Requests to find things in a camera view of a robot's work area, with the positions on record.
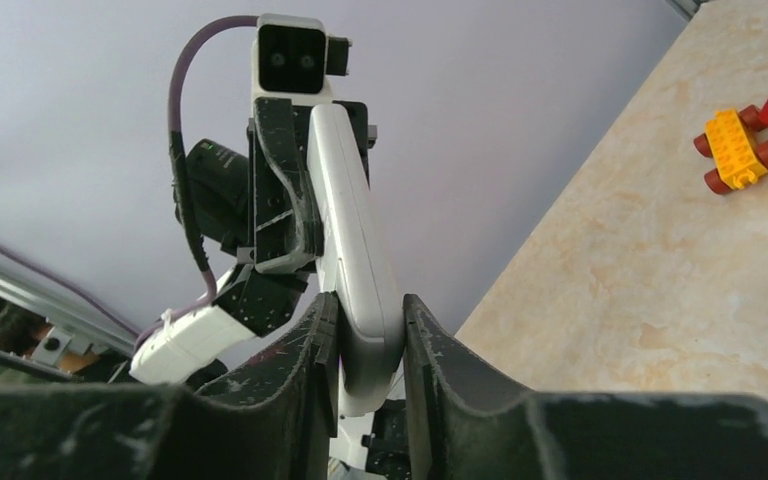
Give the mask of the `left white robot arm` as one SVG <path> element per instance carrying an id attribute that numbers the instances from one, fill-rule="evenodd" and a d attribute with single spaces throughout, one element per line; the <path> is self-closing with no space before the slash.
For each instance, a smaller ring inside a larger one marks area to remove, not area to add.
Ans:
<path id="1" fill-rule="evenodd" d="M 365 389 L 383 361 L 395 301 L 371 214 L 365 106 L 259 98 L 245 156 L 207 139 L 186 150 L 177 103 L 168 124 L 175 214 L 206 291 L 138 338 L 131 375 L 180 383 L 226 348 L 269 334 L 315 273 L 350 322 L 343 365 L 359 372 L 346 370 L 344 385 Z"/>

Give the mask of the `white remote control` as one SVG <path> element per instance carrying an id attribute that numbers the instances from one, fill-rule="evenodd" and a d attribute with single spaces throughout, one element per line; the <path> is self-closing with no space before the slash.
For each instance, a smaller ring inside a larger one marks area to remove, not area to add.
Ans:
<path id="1" fill-rule="evenodd" d="M 321 290 L 336 293 L 340 326 L 338 411 L 360 417 L 380 408 L 405 346 L 402 292 L 381 229 L 346 108 L 311 111 L 307 163 L 323 222 L 316 260 Z"/>

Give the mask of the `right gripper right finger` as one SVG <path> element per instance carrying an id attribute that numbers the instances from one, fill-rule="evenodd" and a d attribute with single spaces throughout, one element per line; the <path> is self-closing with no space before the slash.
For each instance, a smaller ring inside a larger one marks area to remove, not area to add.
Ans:
<path id="1" fill-rule="evenodd" d="M 744 394 L 535 391 L 403 300 L 417 479 L 768 479 L 768 401 Z"/>

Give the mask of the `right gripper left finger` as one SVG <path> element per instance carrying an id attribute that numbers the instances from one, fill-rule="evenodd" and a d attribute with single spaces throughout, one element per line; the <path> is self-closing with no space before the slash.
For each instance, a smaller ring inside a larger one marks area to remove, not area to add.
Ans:
<path id="1" fill-rule="evenodd" d="M 332 293 L 198 391 L 0 385 L 0 479 L 324 479 L 337 429 Z"/>

